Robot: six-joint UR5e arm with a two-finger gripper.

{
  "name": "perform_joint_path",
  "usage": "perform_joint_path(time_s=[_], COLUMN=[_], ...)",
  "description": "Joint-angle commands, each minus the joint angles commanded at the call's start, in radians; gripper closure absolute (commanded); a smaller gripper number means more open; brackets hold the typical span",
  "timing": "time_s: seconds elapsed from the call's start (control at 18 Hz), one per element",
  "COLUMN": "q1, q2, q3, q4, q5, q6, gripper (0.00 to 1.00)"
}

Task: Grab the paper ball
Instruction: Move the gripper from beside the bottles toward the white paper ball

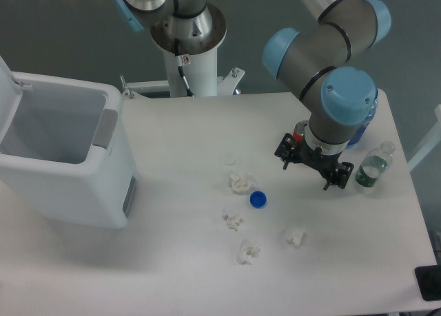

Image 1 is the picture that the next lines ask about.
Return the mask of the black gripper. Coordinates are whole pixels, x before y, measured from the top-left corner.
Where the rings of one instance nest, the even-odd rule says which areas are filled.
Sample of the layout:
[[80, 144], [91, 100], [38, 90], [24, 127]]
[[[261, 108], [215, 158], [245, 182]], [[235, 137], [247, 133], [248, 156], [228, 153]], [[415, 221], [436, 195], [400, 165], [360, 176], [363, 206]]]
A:
[[306, 138], [299, 143], [293, 135], [286, 133], [274, 155], [283, 162], [283, 170], [289, 164], [302, 163], [315, 169], [325, 180], [323, 190], [330, 186], [337, 186], [344, 189], [353, 171], [354, 164], [351, 162], [338, 162], [338, 159], [345, 148], [345, 144], [316, 144], [309, 145]]

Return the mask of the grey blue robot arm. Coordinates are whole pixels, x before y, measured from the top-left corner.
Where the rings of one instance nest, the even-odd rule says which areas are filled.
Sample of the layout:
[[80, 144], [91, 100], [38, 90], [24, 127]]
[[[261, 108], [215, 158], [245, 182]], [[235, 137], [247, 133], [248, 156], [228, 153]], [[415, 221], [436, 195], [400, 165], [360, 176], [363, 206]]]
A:
[[[285, 165], [315, 169], [328, 186], [345, 188], [353, 165], [339, 157], [367, 117], [377, 88], [349, 66], [390, 30], [391, 15], [380, 0], [302, 0], [318, 22], [312, 33], [293, 28], [275, 33], [264, 47], [267, 71], [310, 111], [301, 141], [286, 134], [275, 155]], [[208, 0], [114, 0], [135, 31], [147, 29], [164, 52], [170, 94], [217, 94], [216, 64], [197, 63], [215, 52], [226, 35], [223, 13]]]

